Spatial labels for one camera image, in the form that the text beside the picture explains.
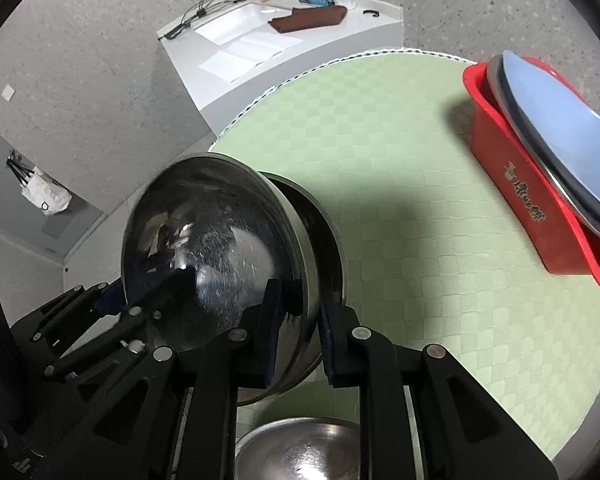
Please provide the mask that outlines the large steel bowl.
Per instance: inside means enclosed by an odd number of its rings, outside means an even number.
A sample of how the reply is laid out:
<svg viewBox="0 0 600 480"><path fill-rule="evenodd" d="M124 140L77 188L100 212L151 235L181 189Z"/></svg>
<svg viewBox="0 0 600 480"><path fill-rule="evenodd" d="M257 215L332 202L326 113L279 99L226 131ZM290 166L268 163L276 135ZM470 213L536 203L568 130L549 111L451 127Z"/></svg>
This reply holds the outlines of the large steel bowl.
<svg viewBox="0 0 600 480"><path fill-rule="evenodd" d="M159 174L125 228L122 285L147 315L150 348L198 350L256 323L268 284L279 283L278 326L268 338L268 377L238 393L239 404L281 394L321 362L317 322L326 301L346 294L337 229L308 191L221 154L198 154Z"/></svg>

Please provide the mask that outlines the blue plate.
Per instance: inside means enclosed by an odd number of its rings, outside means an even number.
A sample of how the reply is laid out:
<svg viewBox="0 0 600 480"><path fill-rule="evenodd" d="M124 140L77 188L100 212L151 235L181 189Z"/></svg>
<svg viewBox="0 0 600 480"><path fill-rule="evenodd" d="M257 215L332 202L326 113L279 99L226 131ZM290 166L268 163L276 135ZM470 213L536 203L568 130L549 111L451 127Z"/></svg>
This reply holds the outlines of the blue plate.
<svg viewBox="0 0 600 480"><path fill-rule="evenodd" d="M600 114L512 51L502 53L502 73L533 151L581 209L600 222Z"/></svg>

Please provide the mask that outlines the white tote bag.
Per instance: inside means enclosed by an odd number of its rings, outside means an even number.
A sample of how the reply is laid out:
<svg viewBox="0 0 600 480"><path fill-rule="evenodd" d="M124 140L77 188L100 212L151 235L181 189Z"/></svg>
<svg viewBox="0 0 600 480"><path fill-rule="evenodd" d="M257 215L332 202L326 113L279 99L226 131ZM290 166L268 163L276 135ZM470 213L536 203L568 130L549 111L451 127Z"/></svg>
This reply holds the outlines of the white tote bag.
<svg viewBox="0 0 600 480"><path fill-rule="evenodd" d="M21 155L14 150L7 156L6 168L18 180L21 195L46 216L61 214L68 209L72 194L38 166L25 165Z"/></svg>

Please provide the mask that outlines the white counter cabinet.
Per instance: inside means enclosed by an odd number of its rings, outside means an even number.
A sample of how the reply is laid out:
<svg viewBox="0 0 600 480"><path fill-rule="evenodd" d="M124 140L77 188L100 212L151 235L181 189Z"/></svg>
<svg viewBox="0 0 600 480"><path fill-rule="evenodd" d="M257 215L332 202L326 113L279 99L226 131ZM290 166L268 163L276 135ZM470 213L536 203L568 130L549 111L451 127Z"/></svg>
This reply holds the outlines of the white counter cabinet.
<svg viewBox="0 0 600 480"><path fill-rule="evenodd" d="M380 0L355 0L343 21L280 34L270 25L298 8L297 0L233 4L194 21L178 36L157 32L178 76L217 136L269 88L327 62L373 49L400 48L403 9Z"/></svg>

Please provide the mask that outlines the red plastic basin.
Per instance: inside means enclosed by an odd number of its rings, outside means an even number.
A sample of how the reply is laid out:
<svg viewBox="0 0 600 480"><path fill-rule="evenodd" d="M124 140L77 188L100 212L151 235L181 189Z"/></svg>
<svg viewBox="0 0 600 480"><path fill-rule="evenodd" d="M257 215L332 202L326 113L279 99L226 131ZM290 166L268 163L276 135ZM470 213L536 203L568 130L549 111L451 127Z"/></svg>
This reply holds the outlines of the red plastic basin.
<svg viewBox="0 0 600 480"><path fill-rule="evenodd" d="M600 286L600 237L571 211L522 146L496 104L486 66L480 62L463 72L475 110L472 154L513 209L547 272L590 274Z"/></svg>

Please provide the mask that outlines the green checkered tablecloth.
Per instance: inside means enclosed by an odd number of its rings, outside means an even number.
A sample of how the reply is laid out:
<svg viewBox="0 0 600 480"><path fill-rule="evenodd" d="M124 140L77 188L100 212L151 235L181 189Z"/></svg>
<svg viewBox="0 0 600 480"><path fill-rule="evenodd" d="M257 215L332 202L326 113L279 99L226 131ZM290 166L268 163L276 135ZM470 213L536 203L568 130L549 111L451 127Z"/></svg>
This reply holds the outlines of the green checkered tablecloth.
<svg viewBox="0 0 600 480"><path fill-rule="evenodd" d="M309 191L362 324L445 346L555 456L600 392L600 288L545 270L471 154L465 66L412 49L326 64L260 96L214 150Z"/></svg>

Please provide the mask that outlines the white light switch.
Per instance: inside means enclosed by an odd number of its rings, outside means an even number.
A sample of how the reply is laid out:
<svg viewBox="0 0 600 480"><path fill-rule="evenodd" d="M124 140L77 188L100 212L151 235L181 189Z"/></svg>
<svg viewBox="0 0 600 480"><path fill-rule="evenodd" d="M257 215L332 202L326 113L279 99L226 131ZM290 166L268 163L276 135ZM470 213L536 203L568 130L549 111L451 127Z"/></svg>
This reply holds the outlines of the white light switch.
<svg viewBox="0 0 600 480"><path fill-rule="evenodd" d="M2 91L2 97L5 101L9 102L15 95L15 89L10 84L6 84Z"/></svg>

